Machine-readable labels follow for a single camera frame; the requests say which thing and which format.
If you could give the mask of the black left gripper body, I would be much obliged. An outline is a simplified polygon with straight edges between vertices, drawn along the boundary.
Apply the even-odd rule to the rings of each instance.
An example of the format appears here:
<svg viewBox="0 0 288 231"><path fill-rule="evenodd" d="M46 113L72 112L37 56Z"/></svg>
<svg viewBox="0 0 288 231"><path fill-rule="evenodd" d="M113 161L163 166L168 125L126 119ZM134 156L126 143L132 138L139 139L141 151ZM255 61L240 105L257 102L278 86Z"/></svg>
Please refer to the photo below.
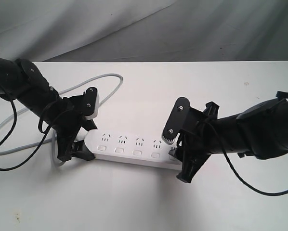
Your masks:
<svg viewBox="0 0 288 231"><path fill-rule="evenodd" d="M57 134L57 158L66 162L72 157L71 146L82 126L83 114L81 110L82 97L64 97L54 102L56 115L54 129Z"/></svg>

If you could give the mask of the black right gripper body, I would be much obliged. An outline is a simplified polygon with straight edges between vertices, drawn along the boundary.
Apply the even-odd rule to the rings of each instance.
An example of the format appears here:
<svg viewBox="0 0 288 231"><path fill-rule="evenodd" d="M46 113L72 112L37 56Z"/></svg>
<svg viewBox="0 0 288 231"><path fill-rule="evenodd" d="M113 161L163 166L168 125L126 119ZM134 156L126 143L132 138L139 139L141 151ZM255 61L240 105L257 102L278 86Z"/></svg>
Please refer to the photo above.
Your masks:
<svg viewBox="0 0 288 231"><path fill-rule="evenodd" d="M204 150L204 123L216 119L218 110L219 106L214 102L206 103L204 111L189 108L179 136L182 168L201 168L210 157Z"/></svg>

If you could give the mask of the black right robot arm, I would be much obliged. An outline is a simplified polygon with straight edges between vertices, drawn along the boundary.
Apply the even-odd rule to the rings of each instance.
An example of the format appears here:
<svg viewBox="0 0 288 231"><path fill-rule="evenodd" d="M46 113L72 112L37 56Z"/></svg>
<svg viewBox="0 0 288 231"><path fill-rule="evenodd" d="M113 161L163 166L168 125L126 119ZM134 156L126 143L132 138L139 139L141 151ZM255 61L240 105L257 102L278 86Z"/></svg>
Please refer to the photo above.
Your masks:
<svg viewBox="0 0 288 231"><path fill-rule="evenodd" d="M203 111L185 97L176 100L162 132L170 154L181 161L178 179L190 183L213 154L236 153L260 160L288 153L288 92L261 102L242 113L218 118L219 106L209 102Z"/></svg>

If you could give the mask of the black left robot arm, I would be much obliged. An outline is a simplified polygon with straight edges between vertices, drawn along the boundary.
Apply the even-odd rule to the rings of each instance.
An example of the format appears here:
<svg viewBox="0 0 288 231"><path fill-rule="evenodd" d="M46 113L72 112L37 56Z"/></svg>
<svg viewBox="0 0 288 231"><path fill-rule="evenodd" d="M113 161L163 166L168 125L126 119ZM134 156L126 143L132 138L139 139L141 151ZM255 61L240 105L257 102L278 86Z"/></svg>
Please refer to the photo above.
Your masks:
<svg viewBox="0 0 288 231"><path fill-rule="evenodd" d="M97 128L93 121L98 114L97 88L89 87L82 95L61 98L31 61L0 58L0 97L6 101L18 100L37 115L41 133L43 123L56 131L60 161L69 161L72 157L86 161L95 158L85 150L84 142L76 142L75 138L80 128L86 131Z"/></svg>

